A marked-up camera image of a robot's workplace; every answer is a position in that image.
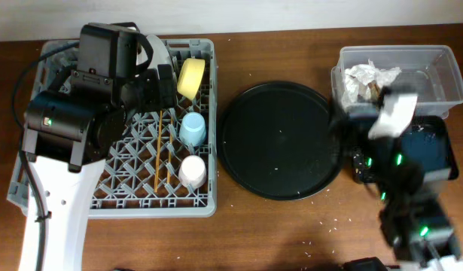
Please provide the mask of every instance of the light blue cup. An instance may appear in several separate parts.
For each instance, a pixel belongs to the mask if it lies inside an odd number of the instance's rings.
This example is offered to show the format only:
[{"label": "light blue cup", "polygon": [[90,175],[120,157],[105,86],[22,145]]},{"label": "light blue cup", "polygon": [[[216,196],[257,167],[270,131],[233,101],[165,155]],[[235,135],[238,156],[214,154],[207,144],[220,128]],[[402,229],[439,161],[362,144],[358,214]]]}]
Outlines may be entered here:
[{"label": "light blue cup", "polygon": [[204,117],[196,112],[187,113],[181,122],[179,139],[185,145],[200,146],[206,138],[206,124]]}]

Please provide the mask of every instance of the dish rack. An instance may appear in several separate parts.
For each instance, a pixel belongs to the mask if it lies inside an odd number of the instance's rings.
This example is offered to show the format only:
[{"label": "dish rack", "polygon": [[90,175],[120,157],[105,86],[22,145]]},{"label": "dish rack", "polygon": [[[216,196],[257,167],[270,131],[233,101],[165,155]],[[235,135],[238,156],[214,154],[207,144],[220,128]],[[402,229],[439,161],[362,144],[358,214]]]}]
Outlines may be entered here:
[{"label": "dish rack", "polygon": [[[49,41],[42,53],[74,41]],[[172,57],[176,76],[187,58],[206,61],[200,90],[193,101],[177,93],[177,106],[163,111],[159,169],[155,168],[159,113],[134,116],[131,133],[114,143],[109,151],[110,158],[94,190],[89,218],[204,218],[215,213],[217,65],[214,45],[208,39],[162,42]],[[31,99],[47,89],[60,68],[75,64],[77,59],[78,49],[74,48],[39,63]],[[60,91],[67,93],[69,90],[67,80]],[[204,116],[207,129],[207,141],[195,148],[183,145],[178,137],[182,118],[192,111]],[[191,154],[200,156],[207,168],[207,181],[194,191],[181,185],[177,176],[181,161]],[[159,184],[155,192],[156,174]],[[7,200],[19,206],[26,215],[28,197],[28,179],[17,156]]]}]

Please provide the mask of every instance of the black round tray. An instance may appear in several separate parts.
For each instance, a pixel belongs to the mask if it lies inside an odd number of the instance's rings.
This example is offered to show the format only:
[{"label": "black round tray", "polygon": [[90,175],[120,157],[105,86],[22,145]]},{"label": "black round tray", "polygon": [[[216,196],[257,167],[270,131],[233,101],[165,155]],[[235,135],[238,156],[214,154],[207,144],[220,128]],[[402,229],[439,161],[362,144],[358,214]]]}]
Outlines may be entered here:
[{"label": "black round tray", "polygon": [[311,196],[342,169],[341,147],[328,135],[327,100],[291,82],[252,87],[218,123],[218,156],[235,181],[268,199]]}]

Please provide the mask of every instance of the plastic bin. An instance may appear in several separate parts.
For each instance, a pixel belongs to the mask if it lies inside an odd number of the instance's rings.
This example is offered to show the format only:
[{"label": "plastic bin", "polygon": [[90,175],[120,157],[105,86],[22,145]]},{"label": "plastic bin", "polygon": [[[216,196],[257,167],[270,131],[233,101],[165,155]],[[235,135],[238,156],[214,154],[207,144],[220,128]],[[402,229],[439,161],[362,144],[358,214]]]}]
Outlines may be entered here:
[{"label": "plastic bin", "polygon": [[[356,46],[344,47],[340,60],[332,70],[335,99],[341,104],[345,90],[345,70],[368,60],[378,69],[400,67],[402,72],[393,86],[409,85],[419,94],[417,115],[437,115],[445,118],[449,109],[463,103],[463,81],[452,50],[443,45]],[[352,116],[377,114],[366,102],[344,108]]]}]

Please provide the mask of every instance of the brown wooden surface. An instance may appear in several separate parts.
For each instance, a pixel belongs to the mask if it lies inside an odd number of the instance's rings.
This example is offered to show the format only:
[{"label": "brown wooden surface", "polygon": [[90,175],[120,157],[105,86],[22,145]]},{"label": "brown wooden surface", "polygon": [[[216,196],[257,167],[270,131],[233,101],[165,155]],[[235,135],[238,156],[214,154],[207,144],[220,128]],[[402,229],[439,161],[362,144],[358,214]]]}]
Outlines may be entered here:
[{"label": "brown wooden surface", "polygon": [[[218,115],[236,95],[264,81],[295,81],[329,96],[330,71],[340,48],[349,45],[445,44],[453,49],[463,77],[463,25],[199,37],[215,43]],[[10,111],[11,90],[20,71],[37,59],[42,44],[0,43],[0,270],[18,267],[25,224],[20,210],[5,200],[19,138]],[[18,96],[21,112],[29,101],[33,76]],[[446,123],[461,176],[440,198],[463,248],[463,105],[451,110]],[[345,171],[328,192],[275,202],[249,193],[218,168],[218,210],[212,217],[89,221],[83,269],[310,269],[372,256],[394,263],[379,231],[382,205]]]}]

